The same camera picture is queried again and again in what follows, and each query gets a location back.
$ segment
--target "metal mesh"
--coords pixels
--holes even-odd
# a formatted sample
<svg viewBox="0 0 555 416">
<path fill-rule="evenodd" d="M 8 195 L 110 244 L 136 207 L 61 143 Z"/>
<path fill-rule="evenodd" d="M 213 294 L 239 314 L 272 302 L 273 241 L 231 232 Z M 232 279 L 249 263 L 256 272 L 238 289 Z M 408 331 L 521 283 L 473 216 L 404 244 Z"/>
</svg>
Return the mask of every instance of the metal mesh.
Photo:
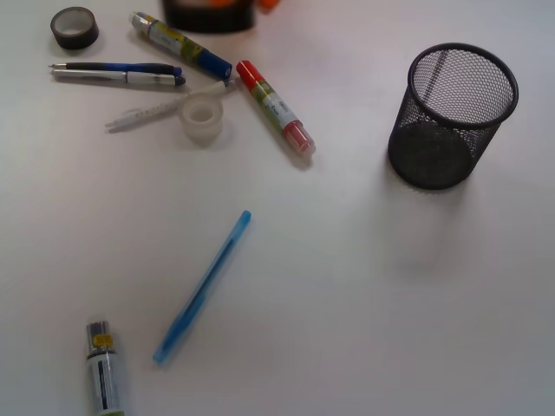
<svg viewBox="0 0 555 416">
<path fill-rule="evenodd" d="M 446 44 L 416 58 L 408 82 L 389 138 L 391 164 L 412 185 L 456 185 L 514 110 L 516 81 L 488 52 Z"/>
</svg>

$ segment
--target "blue cap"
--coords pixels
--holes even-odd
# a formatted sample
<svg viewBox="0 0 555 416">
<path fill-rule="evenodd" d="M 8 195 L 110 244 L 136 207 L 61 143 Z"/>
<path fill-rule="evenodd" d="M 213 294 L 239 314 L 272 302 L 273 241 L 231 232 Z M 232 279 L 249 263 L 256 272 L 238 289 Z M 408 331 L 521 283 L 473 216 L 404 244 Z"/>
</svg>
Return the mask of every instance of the blue cap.
<svg viewBox="0 0 555 416">
<path fill-rule="evenodd" d="M 227 80 L 232 74 L 233 66 L 207 49 L 200 52 L 197 65 L 222 80 Z"/>
</svg>

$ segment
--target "pen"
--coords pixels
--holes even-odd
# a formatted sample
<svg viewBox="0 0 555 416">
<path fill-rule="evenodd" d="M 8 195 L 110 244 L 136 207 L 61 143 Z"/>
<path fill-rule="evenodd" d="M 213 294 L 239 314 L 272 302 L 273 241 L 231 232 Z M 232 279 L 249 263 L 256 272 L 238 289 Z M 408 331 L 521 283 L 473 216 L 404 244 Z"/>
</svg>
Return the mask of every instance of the pen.
<svg viewBox="0 0 555 416">
<path fill-rule="evenodd" d="M 197 289 L 194 290 L 185 307 L 177 315 L 170 329 L 168 329 L 164 340 L 154 353 L 154 361 L 161 364 L 172 352 L 172 349 L 181 339 L 187 328 L 189 328 L 194 317 L 199 312 L 202 303 L 206 299 L 206 294 L 208 289 L 210 289 L 210 285 L 214 282 L 214 278 L 218 274 L 218 271 L 222 268 L 222 265 L 231 253 L 232 248 L 241 237 L 241 234 L 243 234 L 243 231 L 249 224 L 249 221 L 251 221 L 251 213 L 243 211 L 229 237 L 224 242 L 224 245 L 221 249 L 219 249 L 218 254 L 212 260 L 212 264 L 210 264 L 210 267 L 206 271 L 205 275 L 202 279 L 200 279 Z"/>
<path fill-rule="evenodd" d="M 86 71 L 80 69 L 52 69 L 54 77 L 80 78 L 86 81 L 116 81 L 126 84 L 179 86 L 185 84 L 182 76 L 148 74 L 144 72 Z"/>
<path fill-rule="evenodd" d="M 165 63 L 106 63 L 106 62 L 67 62 L 49 65 L 52 69 L 85 69 L 93 71 L 147 72 L 150 74 L 181 75 L 180 67 Z"/>
<path fill-rule="evenodd" d="M 171 113 L 172 111 L 177 110 L 177 108 L 181 105 L 183 100 L 191 94 L 197 94 L 197 93 L 204 93 L 209 95 L 223 94 L 226 91 L 226 89 L 229 88 L 231 85 L 234 85 L 234 83 L 235 81 L 233 80 L 218 81 L 212 85 L 209 85 L 208 87 L 195 89 L 191 93 L 185 93 L 185 95 L 181 95 L 179 98 L 175 98 L 171 101 L 162 102 L 156 107 L 126 111 L 114 121 L 106 123 L 105 126 L 108 129 L 132 126 L 133 124 L 140 123 L 144 120 L 151 119 L 158 115 Z"/>
<path fill-rule="evenodd" d="M 266 116 L 290 146 L 300 155 L 309 158 L 316 151 L 316 146 L 298 117 L 249 61 L 238 63 L 237 72 L 258 105 L 263 108 Z"/>
</svg>

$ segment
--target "red cap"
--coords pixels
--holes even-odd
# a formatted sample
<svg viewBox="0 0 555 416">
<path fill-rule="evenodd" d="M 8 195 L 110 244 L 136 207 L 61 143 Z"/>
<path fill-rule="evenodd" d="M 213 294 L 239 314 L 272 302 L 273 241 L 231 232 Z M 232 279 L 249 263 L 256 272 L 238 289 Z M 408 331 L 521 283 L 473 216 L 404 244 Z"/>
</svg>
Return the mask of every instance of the red cap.
<svg viewBox="0 0 555 416">
<path fill-rule="evenodd" d="M 254 88 L 254 84 L 260 81 L 264 81 L 264 77 L 254 68 L 249 61 L 241 61 L 237 64 L 237 72 L 241 75 L 241 79 L 245 83 L 246 87 L 251 91 Z"/>
</svg>

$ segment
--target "black object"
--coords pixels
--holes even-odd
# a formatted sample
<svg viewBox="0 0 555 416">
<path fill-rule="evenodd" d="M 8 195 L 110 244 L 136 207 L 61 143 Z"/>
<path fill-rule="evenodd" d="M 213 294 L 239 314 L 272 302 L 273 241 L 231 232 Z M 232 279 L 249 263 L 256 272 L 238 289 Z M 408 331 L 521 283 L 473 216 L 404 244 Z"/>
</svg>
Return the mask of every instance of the black object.
<svg viewBox="0 0 555 416">
<path fill-rule="evenodd" d="M 518 100 L 513 73 L 495 55 L 463 43 L 433 46 L 408 71 L 389 161 L 411 185 L 454 186 L 470 175 Z"/>
<path fill-rule="evenodd" d="M 194 7 L 180 0 L 162 0 L 170 28 L 199 33 L 228 33 L 254 26 L 253 0 L 236 0 L 227 6 Z"/>
<path fill-rule="evenodd" d="M 50 29 L 64 49 L 83 49 L 95 43 L 98 26 L 95 15 L 84 7 L 69 7 L 52 17 Z"/>
</svg>

